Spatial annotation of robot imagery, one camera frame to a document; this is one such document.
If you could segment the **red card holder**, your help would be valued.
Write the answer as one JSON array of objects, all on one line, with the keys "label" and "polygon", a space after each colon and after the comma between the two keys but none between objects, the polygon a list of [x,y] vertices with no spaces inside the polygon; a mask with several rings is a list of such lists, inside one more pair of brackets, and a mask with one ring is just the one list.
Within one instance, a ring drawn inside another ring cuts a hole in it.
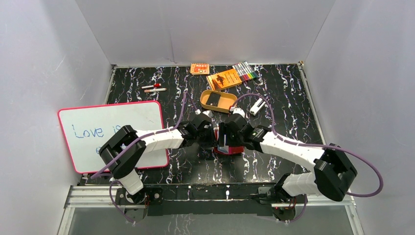
[{"label": "red card holder", "polygon": [[222,155],[235,155],[244,152],[243,146],[216,146],[213,148],[215,153],[222,154]]}]

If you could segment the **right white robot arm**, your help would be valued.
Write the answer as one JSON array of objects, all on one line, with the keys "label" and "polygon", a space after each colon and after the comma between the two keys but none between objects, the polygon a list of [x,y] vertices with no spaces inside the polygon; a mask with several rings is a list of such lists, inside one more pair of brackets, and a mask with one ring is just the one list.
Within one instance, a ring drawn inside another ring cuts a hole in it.
[{"label": "right white robot arm", "polygon": [[357,170],[338,146],[312,146],[272,132],[271,128],[252,127],[240,114],[231,114],[218,125],[219,146],[240,147],[275,155],[308,170],[285,174],[266,193],[287,203],[298,195],[323,195],[340,202],[357,176]]}]

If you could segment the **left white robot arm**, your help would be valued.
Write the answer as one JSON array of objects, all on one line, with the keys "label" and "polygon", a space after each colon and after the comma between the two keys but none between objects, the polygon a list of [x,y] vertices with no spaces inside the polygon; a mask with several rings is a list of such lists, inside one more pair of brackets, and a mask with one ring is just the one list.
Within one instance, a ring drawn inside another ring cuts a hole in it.
[{"label": "left white robot arm", "polygon": [[197,143],[213,147],[216,138],[212,127],[212,112],[197,112],[191,121],[182,121],[172,128],[139,133],[131,125],[118,130],[99,150],[98,154],[112,177],[127,191],[135,204],[146,198],[144,184],[136,172],[136,164],[144,153],[158,150],[180,149]]}]

